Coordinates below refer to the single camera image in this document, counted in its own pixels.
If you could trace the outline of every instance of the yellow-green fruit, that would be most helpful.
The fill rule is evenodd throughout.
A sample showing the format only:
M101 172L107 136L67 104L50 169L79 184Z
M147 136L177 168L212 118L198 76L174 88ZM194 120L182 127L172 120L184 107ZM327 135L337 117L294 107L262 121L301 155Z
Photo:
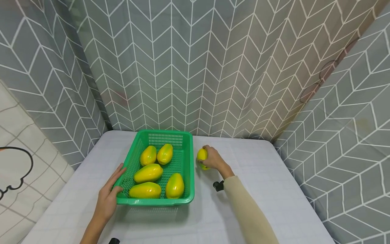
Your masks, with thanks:
M155 146L148 146L141 154L140 162L142 166L153 164L157 158L157 149Z
M160 198L161 186L153 182L145 182L135 185L129 190L131 198Z
M206 160L207 159L207 150L206 149L203 149L201 148L199 151L198 151L198 155L197 155L197 160L198 161L203 161L203 160ZM207 169L210 169L209 167L206 167L204 164L200 163L200 166L203 170L207 170Z
M165 187L167 198L179 198L184 192L184 181L179 173L174 173L168 180Z
M148 164L134 174L134 181L144 183L156 181L163 174L163 168L159 164Z
M157 161L164 165L169 163L172 160L173 156L173 146L171 144L165 144L157 154Z

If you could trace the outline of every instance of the forearm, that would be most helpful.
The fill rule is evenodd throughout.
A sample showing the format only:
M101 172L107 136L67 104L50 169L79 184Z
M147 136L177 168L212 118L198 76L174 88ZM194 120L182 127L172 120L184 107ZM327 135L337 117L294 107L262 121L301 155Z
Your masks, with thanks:
M99 219L98 217L92 217L89 222L83 238L80 241L80 244L97 244L99 237L106 226L106 222Z
M218 165L217 170L221 174L223 179L234 176L234 172L232 171L232 168L230 168L230 166L224 161Z
M267 218L239 178L228 177L223 185L247 244L278 244Z

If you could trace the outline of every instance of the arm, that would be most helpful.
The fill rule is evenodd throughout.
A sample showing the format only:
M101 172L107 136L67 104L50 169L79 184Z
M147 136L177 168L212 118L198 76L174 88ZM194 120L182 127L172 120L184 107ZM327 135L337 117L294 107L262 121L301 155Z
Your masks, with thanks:
M80 244L96 244L104 227L114 214L117 207L117 194L123 188L119 186L114 187L112 190L111 188L115 181L126 171L126 168L122 169L122 167L123 164L120 164L107 183L100 189L94 215L84 232Z
M217 169L224 179L224 190L238 220L247 244L279 244L267 218L255 200L234 175L230 166L222 159L217 150L204 146L208 157L203 161L207 167Z

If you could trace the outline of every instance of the black clip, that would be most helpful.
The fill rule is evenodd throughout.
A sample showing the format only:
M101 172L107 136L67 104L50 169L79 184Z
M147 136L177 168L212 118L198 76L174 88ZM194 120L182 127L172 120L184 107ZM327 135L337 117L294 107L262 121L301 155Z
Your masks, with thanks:
M116 238L111 238L110 242L108 244L119 244L120 241Z
M215 188L215 190L218 192L218 191L222 191L223 190L223 181L221 182L214 182L213 184L213 187Z

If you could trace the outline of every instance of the white table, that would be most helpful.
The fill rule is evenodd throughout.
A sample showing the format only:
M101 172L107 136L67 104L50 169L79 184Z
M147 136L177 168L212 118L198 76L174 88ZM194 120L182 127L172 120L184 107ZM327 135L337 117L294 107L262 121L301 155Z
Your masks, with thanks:
M23 244L79 243L93 214L99 189L123 162L135 132L106 132ZM271 143L260 140L193 137L194 154L215 147L258 203L280 244L333 244ZM195 198L189 205L165 208L119 205L100 238L129 244L219 244L244 240L215 170L195 165Z

